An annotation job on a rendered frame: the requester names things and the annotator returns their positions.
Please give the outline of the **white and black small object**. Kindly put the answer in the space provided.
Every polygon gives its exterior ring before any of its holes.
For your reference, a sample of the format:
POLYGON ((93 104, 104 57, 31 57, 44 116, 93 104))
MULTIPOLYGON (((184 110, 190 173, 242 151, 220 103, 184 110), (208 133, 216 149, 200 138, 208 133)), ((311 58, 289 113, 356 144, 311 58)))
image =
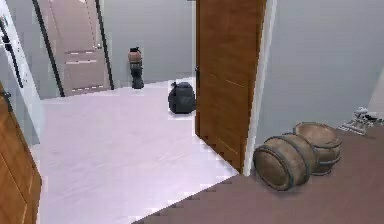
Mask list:
POLYGON ((367 129, 375 125, 384 125, 384 113, 370 112, 367 108, 359 107, 353 112, 354 117, 338 127, 339 130, 350 131, 365 136, 367 129))

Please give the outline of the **brown wooden barrel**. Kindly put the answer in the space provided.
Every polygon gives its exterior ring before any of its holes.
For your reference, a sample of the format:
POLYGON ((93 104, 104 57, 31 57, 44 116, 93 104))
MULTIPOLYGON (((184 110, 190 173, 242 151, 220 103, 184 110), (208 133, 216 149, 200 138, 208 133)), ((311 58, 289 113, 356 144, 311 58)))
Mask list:
POLYGON ((287 191, 305 184, 318 166, 313 146, 294 133, 269 137, 253 153, 260 178, 272 189, 287 191))
POLYGON ((304 137, 312 146, 318 158, 318 165, 312 172, 314 176, 328 175, 341 159, 342 140, 334 128, 317 122, 301 122, 294 126, 293 132, 304 137))

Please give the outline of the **black backpack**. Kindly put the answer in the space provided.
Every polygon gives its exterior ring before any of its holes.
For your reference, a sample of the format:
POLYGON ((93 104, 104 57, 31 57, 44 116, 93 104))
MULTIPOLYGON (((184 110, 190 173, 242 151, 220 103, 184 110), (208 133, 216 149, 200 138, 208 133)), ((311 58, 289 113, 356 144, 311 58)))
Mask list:
POLYGON ((188 82, 173 82, 168 95, 168 105, 174 114, 190 114, 196 109, 193 87, 188 82))

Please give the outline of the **brown wooden room door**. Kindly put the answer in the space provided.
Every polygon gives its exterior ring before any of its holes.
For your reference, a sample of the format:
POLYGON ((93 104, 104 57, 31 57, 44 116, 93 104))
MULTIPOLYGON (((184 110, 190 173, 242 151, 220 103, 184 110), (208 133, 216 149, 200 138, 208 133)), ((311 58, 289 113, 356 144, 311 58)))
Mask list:
POLYGON ((197 0, 196 134, 244 168, 267 0, 197 0))

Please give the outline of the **white door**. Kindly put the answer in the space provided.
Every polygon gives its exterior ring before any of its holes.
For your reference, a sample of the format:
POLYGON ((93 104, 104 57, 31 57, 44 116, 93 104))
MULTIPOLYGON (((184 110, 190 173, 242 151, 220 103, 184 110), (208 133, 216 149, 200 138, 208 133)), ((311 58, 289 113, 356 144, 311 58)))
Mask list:
POLYGON ((44 109, 7 0, 0 0, 0 83, 27 144, 39 144, 44 109))

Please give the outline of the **brown and black vase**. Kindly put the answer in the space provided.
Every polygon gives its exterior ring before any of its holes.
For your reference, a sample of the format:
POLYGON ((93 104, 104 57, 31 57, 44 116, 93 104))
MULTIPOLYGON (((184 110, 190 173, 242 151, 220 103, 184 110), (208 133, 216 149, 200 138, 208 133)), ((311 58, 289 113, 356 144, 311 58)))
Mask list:
POLYGON ((144 82, 142 79, 142 55, 138 47, 131 48, 128 53, 130 71, 132 75, 132 88, 142 89, 144 82))

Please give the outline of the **pale brown panelled door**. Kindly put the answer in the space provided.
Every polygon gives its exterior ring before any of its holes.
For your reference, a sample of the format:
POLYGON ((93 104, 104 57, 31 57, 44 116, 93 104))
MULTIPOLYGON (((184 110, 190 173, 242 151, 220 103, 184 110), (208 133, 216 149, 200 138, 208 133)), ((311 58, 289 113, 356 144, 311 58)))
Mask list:
POLYGON ((111 88, 97 0, 37 0, 66 96, 111 88), (95 49, 96 44, 102 49, 95 49))

